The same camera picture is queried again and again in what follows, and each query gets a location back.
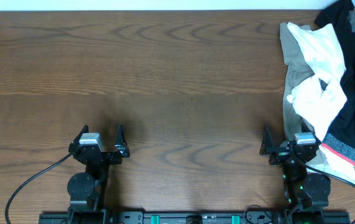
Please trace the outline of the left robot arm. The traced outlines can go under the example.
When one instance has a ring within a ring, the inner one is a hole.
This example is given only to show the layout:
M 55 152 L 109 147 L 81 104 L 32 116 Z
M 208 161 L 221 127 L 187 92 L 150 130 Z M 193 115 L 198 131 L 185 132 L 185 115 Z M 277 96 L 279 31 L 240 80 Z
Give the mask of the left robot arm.
M 99 133 L 89 132 L 85 125 L 71 142 L 68 152 L 78 162 L 85 165 L 85 171 L 75 174 L 68 181 L 70 195 L 68 223 L 118 223 L 116 212 L 104 205 L 111 165 L 119 165 L 130 156 L 130 149 L 123 134 L 123 126 L 118 125 L 115 151 L 106 152 Z

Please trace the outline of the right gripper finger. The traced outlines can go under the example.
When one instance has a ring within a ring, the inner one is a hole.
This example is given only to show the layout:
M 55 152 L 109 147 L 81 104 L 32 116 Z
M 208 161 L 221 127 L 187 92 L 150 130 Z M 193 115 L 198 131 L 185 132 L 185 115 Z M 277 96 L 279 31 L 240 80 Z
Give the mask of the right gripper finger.
M 270 134 L 270 130 L 268 126 L 265 125 L 262 132 L 262 143 L 260 145 L 259 154 L 262 156 L 269 155 L 272 152 L 273 147 L 274 145 Z
M 313 126 L 309 124 L 307 121 L 301 122 L 301 129 L 303 133 L 312 133 L 312 134 L 315 133 Z

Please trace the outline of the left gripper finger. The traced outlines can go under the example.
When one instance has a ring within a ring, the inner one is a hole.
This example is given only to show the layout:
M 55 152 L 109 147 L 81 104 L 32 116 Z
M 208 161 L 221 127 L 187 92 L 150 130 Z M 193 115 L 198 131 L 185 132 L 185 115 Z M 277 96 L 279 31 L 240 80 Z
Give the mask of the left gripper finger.
M 85 124 L 82 130 L 79 132 L 79 134 L 74 138 L 74 140 L 71 142 L 71 145 L 79 145 L 80 144 L 80 139 L 84 133 L 88 132 L 88 125 Z
M 121 157 L 130 157 L 131 153 L 130 153 L 129 146 L 126 142 L 126 139 L 124 137 L 122 124 L 118 124 L 114 146 Z

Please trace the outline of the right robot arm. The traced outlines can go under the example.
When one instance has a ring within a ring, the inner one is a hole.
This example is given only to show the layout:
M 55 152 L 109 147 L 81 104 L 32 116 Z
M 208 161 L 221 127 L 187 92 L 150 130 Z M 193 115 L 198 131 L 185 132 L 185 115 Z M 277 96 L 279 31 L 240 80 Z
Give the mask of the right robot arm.
M 307 162 L 316 157 L 320 140 L 302 124 L 286 146 L 275 146 L 271 132 L 264 126 L 259 154 L 269 156 L 269 164 L 283 172 L 284 197 L 289 206 L 270 218 L 272 223 L 326 223 L 323 208 L 329 205 L 331 181 L 320 173 L 309 173 Z

